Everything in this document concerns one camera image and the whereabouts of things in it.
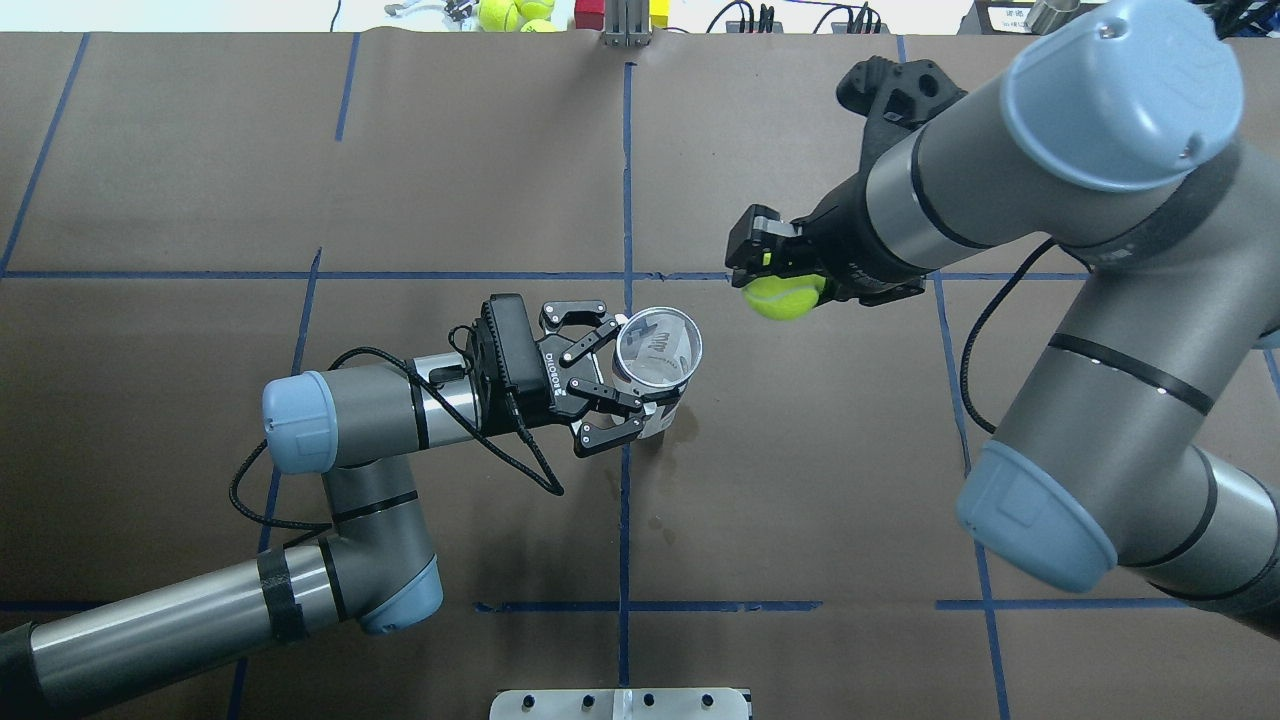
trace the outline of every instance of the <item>yellow-green ball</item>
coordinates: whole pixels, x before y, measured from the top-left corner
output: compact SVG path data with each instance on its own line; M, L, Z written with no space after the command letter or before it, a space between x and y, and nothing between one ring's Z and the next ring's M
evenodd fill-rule
M476 17L485 32L515 32L520 27L520 9L515 0L480 0Z
M742 297L771 320L795 320L818 305L827 281L822 275L756 278L742 288Z
M552 10L556 9L556 0L516 0L516 8L520 9L521 15L531 20L545 20L552 17Z
M529 20L520 32L559 32L550 20Z

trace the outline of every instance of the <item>yellow block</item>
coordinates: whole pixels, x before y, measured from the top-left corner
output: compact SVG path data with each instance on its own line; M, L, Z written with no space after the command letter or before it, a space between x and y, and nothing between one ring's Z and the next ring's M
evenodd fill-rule
M671 0L649 0L649 22L653 27L667 27L671 19Z

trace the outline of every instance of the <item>red block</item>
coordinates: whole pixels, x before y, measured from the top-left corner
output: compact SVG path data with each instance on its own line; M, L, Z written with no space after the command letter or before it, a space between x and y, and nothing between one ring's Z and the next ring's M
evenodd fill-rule
M577 0L573 4L573 27L604 29L604 0Z

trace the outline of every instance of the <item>tennis ball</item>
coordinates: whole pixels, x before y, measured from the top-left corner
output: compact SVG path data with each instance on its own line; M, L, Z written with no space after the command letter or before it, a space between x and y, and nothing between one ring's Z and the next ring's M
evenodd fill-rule
M516 8L520 10L521 15L531 20L545 20L552 17L552 10L556 8L556 0L516 0Z
M520 10L515 0L480 0L476 15L485 32L515 32L520 27Z
M818 305L818 297L827 287L822 275L797 278L756 278L742 288L742 297L760 315L771 320L795 320Z
M520 32L559 32L550 20L529 20Z

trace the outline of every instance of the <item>clear cup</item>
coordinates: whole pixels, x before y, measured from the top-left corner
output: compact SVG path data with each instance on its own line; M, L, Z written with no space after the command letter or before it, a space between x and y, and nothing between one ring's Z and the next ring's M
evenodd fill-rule
M613 386L630 395L668 389L684 393L703 360L703 336L692 318L675 307L648 307L631 316L618 332L613 350ZM676 416L678 400L652 407L640 437L666 430Z

